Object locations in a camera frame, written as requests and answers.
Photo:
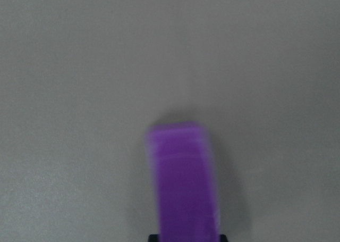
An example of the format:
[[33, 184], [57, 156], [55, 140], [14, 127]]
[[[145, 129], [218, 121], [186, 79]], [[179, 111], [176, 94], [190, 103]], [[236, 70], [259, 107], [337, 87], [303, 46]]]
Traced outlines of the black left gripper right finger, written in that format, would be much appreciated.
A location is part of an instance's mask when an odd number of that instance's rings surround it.
[[219, 235], [219, 241], [220, 242], [228, 242], [228, 239], [227, 239], [226, 235], [220, 234]]

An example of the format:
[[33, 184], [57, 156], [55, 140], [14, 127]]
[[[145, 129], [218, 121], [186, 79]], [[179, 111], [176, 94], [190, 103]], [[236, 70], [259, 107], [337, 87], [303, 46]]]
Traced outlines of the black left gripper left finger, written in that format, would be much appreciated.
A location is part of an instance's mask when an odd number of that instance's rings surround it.
[[148, 236], [148, 242], [160, 242], [159, 234], [150, 234]]

